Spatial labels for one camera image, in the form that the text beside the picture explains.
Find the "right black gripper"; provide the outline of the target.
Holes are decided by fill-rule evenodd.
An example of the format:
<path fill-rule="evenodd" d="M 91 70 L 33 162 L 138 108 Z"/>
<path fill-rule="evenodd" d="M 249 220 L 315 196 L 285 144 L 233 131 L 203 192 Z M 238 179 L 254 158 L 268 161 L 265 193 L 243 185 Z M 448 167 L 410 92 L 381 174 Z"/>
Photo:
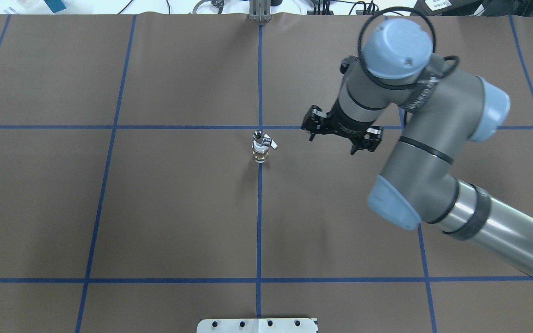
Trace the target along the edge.
<path fill-rule="evenodd" d="M 359 150 L 374 152 L 383 139 L 384 127 L 374 126 L 374 122 L 384 108 L 364 108 L 373 112 L 373 120 L 360 121 L 351 118 L 343 111 L 337 99 L 329 112 L 312 105 L 302 120 L 301 129 L 309 132 L 309 141 L 312 142 L 316 135 L 336 135 L 347 138 L 351 142 L 350 154 L 354 155 Z"/>

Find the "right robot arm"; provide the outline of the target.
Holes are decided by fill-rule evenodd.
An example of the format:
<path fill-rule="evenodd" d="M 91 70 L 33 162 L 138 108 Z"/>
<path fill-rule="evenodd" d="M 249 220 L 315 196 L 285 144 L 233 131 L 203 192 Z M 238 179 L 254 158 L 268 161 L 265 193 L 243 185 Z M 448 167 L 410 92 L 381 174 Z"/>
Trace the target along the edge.
<path fill-rule="evenodd" d="M 533 218 L 450 172 L 466 142 L 489 139 L 503 124 L 510 98 L 483 77 L 459 69 L 459 57 L 436 54 L 435 29 L 372 15 L 358 34 L 357 55 L 343 59 L 329 112 L 313 105 L 302 120 L 311 137 L 336 135 L 351 154 L 373 152 L 383 139 L 374 123 L 391 104 L 412 117 L 376 178 L 368 206 L 406 230 L 435 225 L 458 241 L 496 253 L 533 278 Z"/>

